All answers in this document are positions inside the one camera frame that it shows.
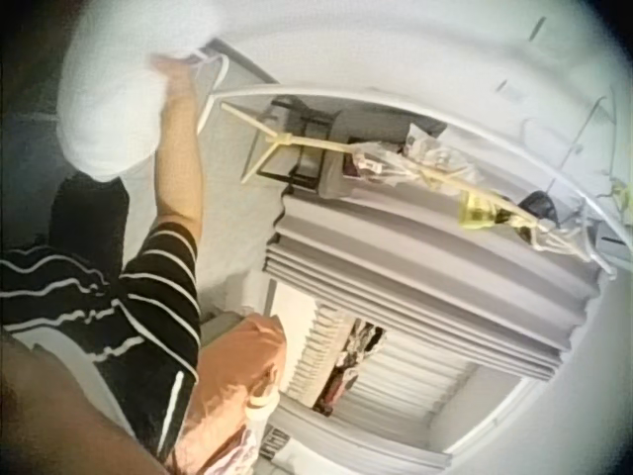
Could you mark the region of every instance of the orange cloth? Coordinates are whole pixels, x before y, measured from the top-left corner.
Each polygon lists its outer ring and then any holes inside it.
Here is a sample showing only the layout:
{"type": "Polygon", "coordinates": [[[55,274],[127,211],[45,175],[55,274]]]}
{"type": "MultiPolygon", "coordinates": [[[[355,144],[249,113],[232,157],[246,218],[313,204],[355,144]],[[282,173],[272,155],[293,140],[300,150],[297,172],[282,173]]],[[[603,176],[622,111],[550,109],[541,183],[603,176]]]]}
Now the orange cloth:
{"type": "Polygon", "coordinates": [[[286,337],[277,317],[251,314],[204,348],[200,382],[174,448],[179,468],[193,474],[210,466],[210,458],[246,423],[250,392],[271,369],[279,386],[285,364],[286,337]]]}

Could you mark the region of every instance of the striped shirt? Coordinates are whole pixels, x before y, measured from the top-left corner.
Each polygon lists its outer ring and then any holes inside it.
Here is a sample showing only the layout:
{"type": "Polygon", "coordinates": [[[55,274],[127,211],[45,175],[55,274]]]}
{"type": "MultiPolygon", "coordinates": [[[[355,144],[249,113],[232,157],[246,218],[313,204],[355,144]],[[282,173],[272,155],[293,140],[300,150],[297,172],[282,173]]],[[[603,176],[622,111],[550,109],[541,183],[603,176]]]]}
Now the striped shirt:
{"type": "Polygon", "coordinates": [[[110,410],[98,409],[160,461],[175,444],[198,380],[196,255],[187,230],[169,223],[149,233],[114,281],[48,246],[15,249],[0,259],[4,330],[52,352],[75,354],[67,366],[84,392],[110,401],[110,410]],[[71,353],[70,346],[80,349],[71,353]],[[96,369],[105,384],[77,376],[89,374],[82,369],[96,369]]]}

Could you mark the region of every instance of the person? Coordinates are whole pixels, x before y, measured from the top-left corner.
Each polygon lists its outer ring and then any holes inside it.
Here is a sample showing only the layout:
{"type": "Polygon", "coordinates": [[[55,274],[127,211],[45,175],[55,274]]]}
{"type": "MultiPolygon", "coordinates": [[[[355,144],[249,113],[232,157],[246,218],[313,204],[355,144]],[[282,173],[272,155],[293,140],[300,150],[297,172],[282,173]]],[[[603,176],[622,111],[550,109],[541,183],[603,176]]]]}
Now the person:
{"type": "Polygon", "coordinates": [[[152,65],[168,86],[157,216],[137,256],[122,268],[121,180],[81,174],[60,187],[49,243],[1,256],[3,471],[164,473],[185,418],[200,348],[197,105],[188,66],[152,65]]]}

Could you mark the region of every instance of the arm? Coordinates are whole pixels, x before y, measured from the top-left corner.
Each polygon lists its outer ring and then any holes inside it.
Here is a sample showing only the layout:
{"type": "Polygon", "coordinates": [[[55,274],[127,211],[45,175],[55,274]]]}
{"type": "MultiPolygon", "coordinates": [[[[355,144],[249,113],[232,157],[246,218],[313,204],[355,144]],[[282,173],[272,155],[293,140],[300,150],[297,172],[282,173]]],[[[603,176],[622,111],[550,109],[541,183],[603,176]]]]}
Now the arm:
{"type": "Polygon", "coordinates": [[[156,58],[153,65],[169,81],[155,161],[154,226],[177,223],[198,243],[202,234],[204,187],[196,135],[195,90],[187,65],[162,57],[156,58]]]}

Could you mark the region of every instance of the white pillow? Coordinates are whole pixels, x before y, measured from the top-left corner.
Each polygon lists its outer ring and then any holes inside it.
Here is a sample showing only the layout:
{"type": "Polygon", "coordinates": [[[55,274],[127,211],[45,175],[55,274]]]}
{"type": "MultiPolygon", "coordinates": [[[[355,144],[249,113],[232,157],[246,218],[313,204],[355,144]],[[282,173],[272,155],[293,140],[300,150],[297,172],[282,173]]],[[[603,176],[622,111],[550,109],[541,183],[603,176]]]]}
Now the white pillow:
{"type": "Polygon", "coordinates": [[[99,181],[149,158],[166,81],[153,53],[187,57],[220,31],[213,0],[93,0],[61,74],[57,135],[68,161],[99,181]]]}

